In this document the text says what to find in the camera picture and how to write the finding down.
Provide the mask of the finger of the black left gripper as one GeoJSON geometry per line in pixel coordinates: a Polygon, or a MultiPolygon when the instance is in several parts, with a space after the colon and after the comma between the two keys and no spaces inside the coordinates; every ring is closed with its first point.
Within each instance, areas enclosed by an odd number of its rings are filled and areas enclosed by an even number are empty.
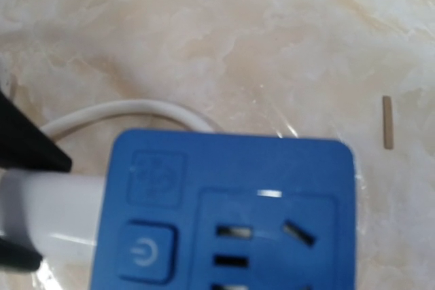
{"type": "Polygon", "coordinates": [[[35,272],[43,261],[43,257],[38,252],[3,238],[1,238],[0,245],[1,269],[17,272],[35,272]]]}
{"type": "Polygon", "coordinates": [[[1,95],[1,168],[68,173],[71,158],[1,95]]]}

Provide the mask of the white usb charger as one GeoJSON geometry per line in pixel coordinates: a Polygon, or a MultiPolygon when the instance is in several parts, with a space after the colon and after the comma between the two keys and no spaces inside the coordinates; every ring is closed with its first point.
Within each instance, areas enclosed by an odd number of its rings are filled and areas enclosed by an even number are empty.
{"type": "Polygon", "coordinates": [[[9,170],[1,177],[1,236],[49,259],[89,262],[104,177],[9,170]]]}

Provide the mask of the blue cube adapter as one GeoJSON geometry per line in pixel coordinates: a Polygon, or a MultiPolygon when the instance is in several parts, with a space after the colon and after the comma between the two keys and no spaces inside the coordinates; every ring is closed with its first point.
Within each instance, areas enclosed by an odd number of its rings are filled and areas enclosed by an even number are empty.
{"type": "Polygon", "coordinates": [[[354,289],[353,153],[329,139],[128,130],[91,289],[354,289]]]}

